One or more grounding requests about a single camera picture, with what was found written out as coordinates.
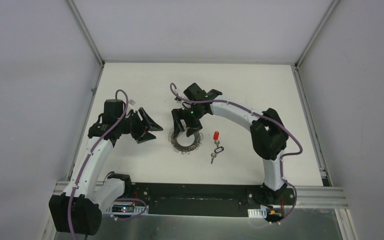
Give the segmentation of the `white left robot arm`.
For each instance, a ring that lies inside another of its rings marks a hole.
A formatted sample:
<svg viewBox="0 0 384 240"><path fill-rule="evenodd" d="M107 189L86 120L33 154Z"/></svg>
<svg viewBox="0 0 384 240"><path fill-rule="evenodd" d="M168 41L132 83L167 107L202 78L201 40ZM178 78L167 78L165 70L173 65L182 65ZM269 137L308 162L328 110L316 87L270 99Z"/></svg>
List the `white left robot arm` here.
<svg viewBox="0 0 384 240"><path fill-rule="evenodd" d="M103 112L88 129L87 147L79 167L62 193L52 195L50 214L57 232L93 236L102 223L105 210L118 199L127 202L132 198L133 185L128 174L111 173L105 183L96 189L104 163L117 140L130 135L137 144L155 140L153 132L163 131L140 107L120 99L104 102Z"/></svg>

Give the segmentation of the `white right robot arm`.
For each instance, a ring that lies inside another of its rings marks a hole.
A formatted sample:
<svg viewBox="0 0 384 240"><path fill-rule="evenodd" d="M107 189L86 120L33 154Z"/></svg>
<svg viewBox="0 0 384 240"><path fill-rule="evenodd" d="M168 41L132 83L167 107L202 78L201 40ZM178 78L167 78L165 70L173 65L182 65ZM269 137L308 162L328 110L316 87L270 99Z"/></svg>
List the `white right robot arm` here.
<svg viewBox="0 0 384 240"><path fill-rule="evenodd" d="M196 83L183 92L184 97L177 93L174 83L169 87L175 100L188 105L171 111L172 139L176 140L183 133L187 137L198 133L203 128L200 119L205 115L222 117L245 128L250 133L253 150L262 158L264 167L262 189L252 195L253 199L262 205L276 205L282 201L288 185L283 178L281 159L286 156L284 150L291 136L277 111L268 108L257 113L230 100L218 90L206 92Z"/></svg>

